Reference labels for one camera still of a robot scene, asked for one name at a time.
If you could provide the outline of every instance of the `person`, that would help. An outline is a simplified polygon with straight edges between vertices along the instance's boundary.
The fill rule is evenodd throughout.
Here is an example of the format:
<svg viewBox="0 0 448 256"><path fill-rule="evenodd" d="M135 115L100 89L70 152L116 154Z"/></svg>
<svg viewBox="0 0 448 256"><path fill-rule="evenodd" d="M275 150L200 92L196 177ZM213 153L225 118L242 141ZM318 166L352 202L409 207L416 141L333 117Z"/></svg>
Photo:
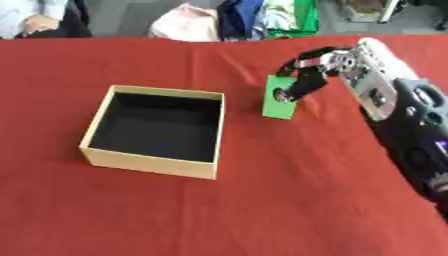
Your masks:
<svg viewBox="0 0 448 256"><path fill-rule="evenodd" d="M0 37L90 37L68 0L0 0Z"/></svg>

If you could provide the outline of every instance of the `robotic arm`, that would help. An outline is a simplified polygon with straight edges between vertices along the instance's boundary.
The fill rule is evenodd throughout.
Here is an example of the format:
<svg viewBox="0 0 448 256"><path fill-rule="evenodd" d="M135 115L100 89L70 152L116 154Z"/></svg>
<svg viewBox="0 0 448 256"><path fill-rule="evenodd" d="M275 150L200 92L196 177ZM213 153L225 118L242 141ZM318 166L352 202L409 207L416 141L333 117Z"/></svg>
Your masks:
<svg viewBox="0 0 448 256"><path fill-rule="evenodd" d="M273 97L293 102L339 76L364 119L414 190L448 220L448 97L420 79L382 42L363 38L353 48L325 47L284 64L277 76L298 72Z"/></svg>

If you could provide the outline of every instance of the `red tablecloth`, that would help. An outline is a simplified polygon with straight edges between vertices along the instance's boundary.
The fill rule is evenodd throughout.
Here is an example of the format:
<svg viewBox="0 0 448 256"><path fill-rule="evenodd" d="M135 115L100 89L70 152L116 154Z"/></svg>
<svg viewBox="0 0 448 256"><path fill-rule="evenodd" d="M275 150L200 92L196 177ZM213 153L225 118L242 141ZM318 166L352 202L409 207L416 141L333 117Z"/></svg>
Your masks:
<svg viewBox="0 0 448 256"><path fill-rule="evenodd" d="M447 36L381 39L448 89ZM356 40L1 41L0 255L448 255L337 79L292 121L260 114L267 74ZM112 84L226 93L218 180L90 166L77 146Z"/></svg>

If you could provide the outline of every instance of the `open box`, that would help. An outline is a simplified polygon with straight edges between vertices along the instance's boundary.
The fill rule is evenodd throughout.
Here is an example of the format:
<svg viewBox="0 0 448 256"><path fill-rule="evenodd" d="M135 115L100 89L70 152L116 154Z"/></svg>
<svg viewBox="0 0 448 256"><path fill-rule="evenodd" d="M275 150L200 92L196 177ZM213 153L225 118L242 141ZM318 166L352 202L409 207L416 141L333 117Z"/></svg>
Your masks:
<svg viewBox="0 0 448 256"><path fill-rule="evenodd" d="M79 148L91 164L215 179L224 94L111 86Z"/></svg>

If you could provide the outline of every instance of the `green bag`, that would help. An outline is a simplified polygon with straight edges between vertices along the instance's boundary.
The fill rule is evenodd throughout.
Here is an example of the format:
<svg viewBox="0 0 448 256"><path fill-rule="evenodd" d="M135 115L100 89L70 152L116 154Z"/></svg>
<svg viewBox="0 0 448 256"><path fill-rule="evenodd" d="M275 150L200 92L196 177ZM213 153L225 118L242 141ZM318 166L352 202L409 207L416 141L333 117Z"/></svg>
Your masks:
<svg viewBox="0 0 448 256"><path fill-rule="evenodd" d="M316 8L316 0L295 0L294 13L296 16L297 29L288 31L281 29L268 29L266 38L294 38L302 36L314 36L318 34L319 19L318 11Z"/></svg>

